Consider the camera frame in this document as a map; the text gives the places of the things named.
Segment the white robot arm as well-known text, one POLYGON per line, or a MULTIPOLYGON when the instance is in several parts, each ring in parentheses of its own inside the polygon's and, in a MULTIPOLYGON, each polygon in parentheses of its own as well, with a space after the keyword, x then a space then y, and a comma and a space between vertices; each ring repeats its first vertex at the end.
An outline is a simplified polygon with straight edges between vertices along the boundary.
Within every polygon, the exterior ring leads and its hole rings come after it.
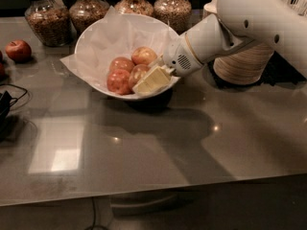
POLYGON ((307 17, 282 0, 217 0, 216 12, 170 42, 133 87, 154 96, 217 57, 264 43, 307 74, 307 17))

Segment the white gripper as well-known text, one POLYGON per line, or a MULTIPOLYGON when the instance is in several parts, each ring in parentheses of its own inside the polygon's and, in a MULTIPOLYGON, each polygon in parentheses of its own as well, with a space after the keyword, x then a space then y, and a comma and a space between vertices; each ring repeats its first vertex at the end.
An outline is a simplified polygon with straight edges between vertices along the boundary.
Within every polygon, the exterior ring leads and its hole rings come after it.
POLYGON ((138 96, 152 96, 171 86, 174 76, 186 77, 198 70, 203 64, 195 56, 186 34, 173 40, 164 50, 163 56, 153 60, 149 67, 152 68, 132 88, 138 96))

